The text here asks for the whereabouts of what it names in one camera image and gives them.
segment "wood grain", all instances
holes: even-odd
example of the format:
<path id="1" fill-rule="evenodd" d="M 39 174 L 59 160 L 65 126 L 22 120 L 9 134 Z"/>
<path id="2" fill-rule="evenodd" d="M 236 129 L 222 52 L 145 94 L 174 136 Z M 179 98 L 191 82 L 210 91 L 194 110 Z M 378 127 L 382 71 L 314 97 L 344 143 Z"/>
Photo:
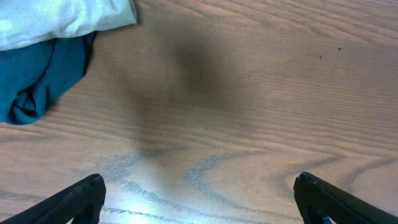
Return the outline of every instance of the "wood grain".
<path id="1" fill-rule="evenodd" d="M 0 124 L 0 220 L 92 173 L 104 224 L 302 223 L 301 171 L 398 215 L 398 4 L 139 6 L 42 120 Z"/>

